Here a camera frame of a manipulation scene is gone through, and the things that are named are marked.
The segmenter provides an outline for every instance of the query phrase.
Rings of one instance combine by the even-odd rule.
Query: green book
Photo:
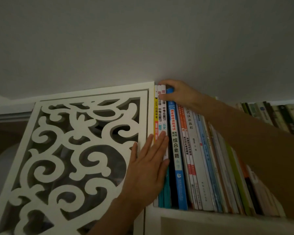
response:
[[[243,182],[242,182],[242,179],[241,179],[241,177],[239,175],[239,170],[237,169],[237,167],[239,165],[237,165],[236,162],[235,162],[231,146],[228,143],[225,143],[225,144],[226,144],[226,149],[227,149],[227,152],[228,152],[228,155],[229,155],[230,164],[231,164],[231,167],[232,167],[232,170],[233,170],[233,174],[234,174],[234,178],[235,178],[237,187],[239,189],[239,195],[241,197],[241,201],[242,201],[245,213],[248,216],[252,216],[251,210],[250,210],[249,205],[248,205],[248,200],[247,200],[247,197],[245,195]]]

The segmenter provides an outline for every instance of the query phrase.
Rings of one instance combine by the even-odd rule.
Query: white carved panel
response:
[[[0,196],[1,234],[82,234],[121,192],[148,91],[38,102]]]

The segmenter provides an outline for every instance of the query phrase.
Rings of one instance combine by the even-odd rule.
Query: forearm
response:
[[[206,95],[193,110],[204,115],[294,217],[294,135]]]
[[[116,198],[88,235],[124,235],[141,211],[132,201]]]

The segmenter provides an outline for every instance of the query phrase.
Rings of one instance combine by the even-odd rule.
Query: right hand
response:
[[[159,85],[170,85],[174,87],[174,92],[161,94],[159,98],[163,101],[174,101],[177,104],[194,110],[196,105],[203,99],[203,94],[190,87],[183,81],[166,79],[159,82]]]

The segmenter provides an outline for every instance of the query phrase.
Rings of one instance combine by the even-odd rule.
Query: left hand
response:
[[[164,186],[169,159],[163,161],[169,137],[163,131],[150,147],[153,135],[150,134],[138,158],[137,143],[132,147],[129,166],[119,198],[143,210],[159,195]]]

